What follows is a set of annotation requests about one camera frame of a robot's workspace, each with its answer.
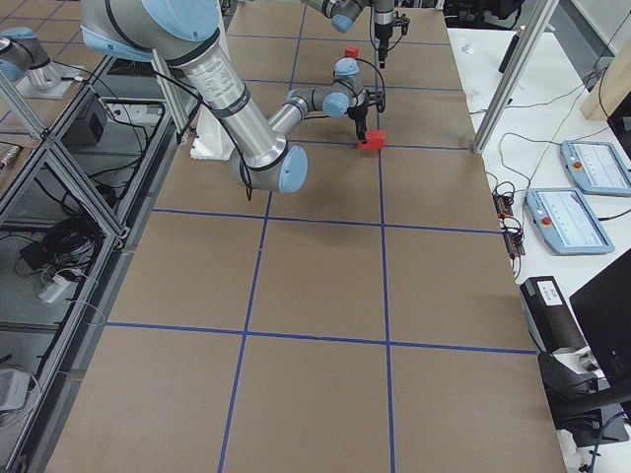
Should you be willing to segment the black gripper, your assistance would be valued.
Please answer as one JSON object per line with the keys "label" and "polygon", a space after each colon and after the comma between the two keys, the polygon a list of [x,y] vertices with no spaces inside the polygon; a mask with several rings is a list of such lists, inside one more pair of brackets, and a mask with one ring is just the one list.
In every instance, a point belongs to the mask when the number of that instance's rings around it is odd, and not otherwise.
{"label": "black gripper", "polygon": [[375,39],[378,41],[379,67],[386,67],[386,59],[389,49],[389,41],[392,37],[392,30],[375,30]]}
{"label": "black gripper", "polygon": [[349,107],[347,109],[347,115],[354,120],[356,136],[359,143],[367,141],[367,123],[366,118],[368,115],[368,107],[366,105],[358,105]]}

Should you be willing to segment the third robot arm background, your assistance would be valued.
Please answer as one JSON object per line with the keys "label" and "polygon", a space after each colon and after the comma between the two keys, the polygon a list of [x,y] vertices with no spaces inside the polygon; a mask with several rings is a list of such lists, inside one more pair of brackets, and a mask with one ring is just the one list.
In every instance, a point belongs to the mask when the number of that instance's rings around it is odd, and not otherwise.
{"label": "third robot arm background", "polygon": [[26,78],[39,91],[49,91],[62,82],[37,35],[27,27],[1,32],[1,72],[12,83]]}

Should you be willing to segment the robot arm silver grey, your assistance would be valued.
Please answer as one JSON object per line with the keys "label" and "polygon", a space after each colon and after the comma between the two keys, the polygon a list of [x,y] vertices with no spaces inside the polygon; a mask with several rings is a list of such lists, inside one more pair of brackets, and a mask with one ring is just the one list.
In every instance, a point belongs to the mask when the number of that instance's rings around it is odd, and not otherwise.
{"label": "robot arm silver grey", "polygon": [[395,28],[401,28],[401,34],[406,34],[407,19],[399,17],[395,12],[395,2],[389,0],[306,0],[304,4],[319,11],[329,19],[333,27],[342,34],[348,33],[355,21],[366,10],[372,14],[374,35],[377,45],[374,49],[378,53],[381,69],[386,67],[386,59],[390,50],[390,39]]}
{"label": "robot arm silver grey", "polygon": [[331,85],[293,90],[266,118],[220,44],[220,13],[214,1],[84,1],[84,43],[113,57],[149,62],[159,53],[180,70],[201,102],[228,133],[235,178],[246,189],[293,193],[304,184],[306,151],[287,136],[312,112],[349,116],[360,142],[367,140],[369,93],[358,63],[342,58]]}

